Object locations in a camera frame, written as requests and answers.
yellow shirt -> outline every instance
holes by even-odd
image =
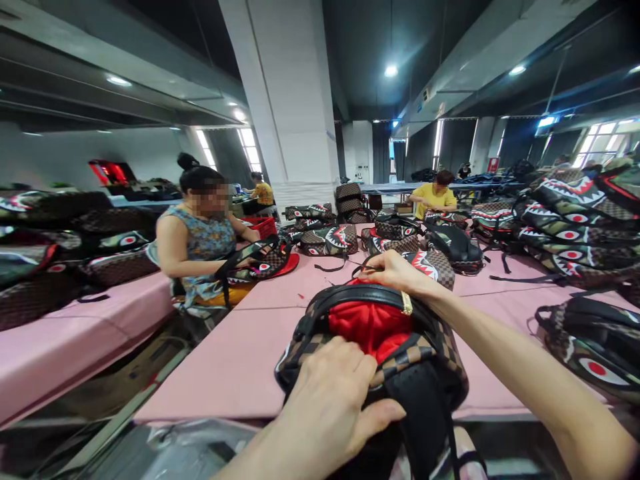
[[[253,193],[258,198],[260,205],[273,205],[273,190],[268,183],[258,183]]]
[[[453,192],[449,190],[449,188],[447,188],[444,193],[440,195],[436,195],[434,190],[435,189],[433,188],[432,183],[425,183],[421,187],[416,188],[416,190],[413,191],[413,195],[415,195],[416,197],[424,198],[434,207],[448,207],[450,205],[458,205],[458,200],[455,199],[455,197],[453,196]],[[416,218],[424,220],[425,210],[426,208],[424,204],[418,203],[418,207],[415,211]]]

red box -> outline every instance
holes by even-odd
[[[277,235],[278,230],[275,228],[275,220],[272,217],[269,218],[248,218],[241,219],[242,221],[252,224],[249,227],[251,230],[258,230],[260,234],[260,240],[266,239],[270,235]]]

red sign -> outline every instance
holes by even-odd
[[[500,164],[500,158],[495,157],[489,159],[489,166],[487,168],[488,173],[496,173],[498,172],[498,164]]]

patterned sleeveless top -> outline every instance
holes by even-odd
[[[169,207],[162,217],[178,217],[189,230],[187,259],[195,261],[223,260],[235,250],[235,232],[228,218],[202,220],[177,207]],[[185,306],[190,307],[196,298],[210,300],[222,293],[222,286],[213,275],[182,277],[187,292]]]

chair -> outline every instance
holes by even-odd
[[[156,240],[147,246],[147,256],[156,265],[158,261],[158,246]],[[178,310],[185,328],[193,336],[196,343],[200,343],[227,316],[229,310],[226,307],[209,307],[206,305],[185,306],[186,292],[180,279],[171,279],[171,299],[173,307]]]

